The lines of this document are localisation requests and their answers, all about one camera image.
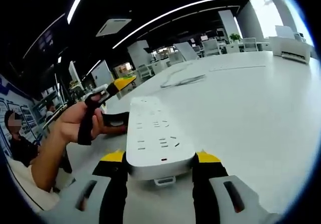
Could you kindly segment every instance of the white power strip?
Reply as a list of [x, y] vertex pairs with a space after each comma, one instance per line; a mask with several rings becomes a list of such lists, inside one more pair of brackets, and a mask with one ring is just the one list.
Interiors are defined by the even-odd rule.
[[126, 159], [139, 180], [177, 176], [190, 169], [194, 145], [157, 97], [131, 100]]

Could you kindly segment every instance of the desk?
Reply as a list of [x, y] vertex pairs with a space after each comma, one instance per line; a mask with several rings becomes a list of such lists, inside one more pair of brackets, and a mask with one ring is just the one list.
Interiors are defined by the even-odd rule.
[[[204, 81], [161, 89], [170, 73], [189, 62], [176, 64], [127, 94], [109, 113], [128, 111], [132, 97], [157, 96], [197, 151], [216, 155], [230, 175], [237, 175], [259, 194], [264, 208], [284, 213], [305, 184], [319, 148], [318, 62], [311, 59], [310, 65], [304, 65], [273, 57], [268, 51], [191, 62], [193, 65], [173, 75], [169, 84], [200, 74], [206, 74]], [[237, 67], [249, 68], [225, 70]], [[99, 136], [89, 147], [88, 161], [82, 160], [74, 172], [75, 178], [90, 178], [99, 158], [125, 149], [125, 142], [126, 136]], [[167, 188], [132, 178], [127, 187], [124, 224], [195, 223], [190, 173]]]

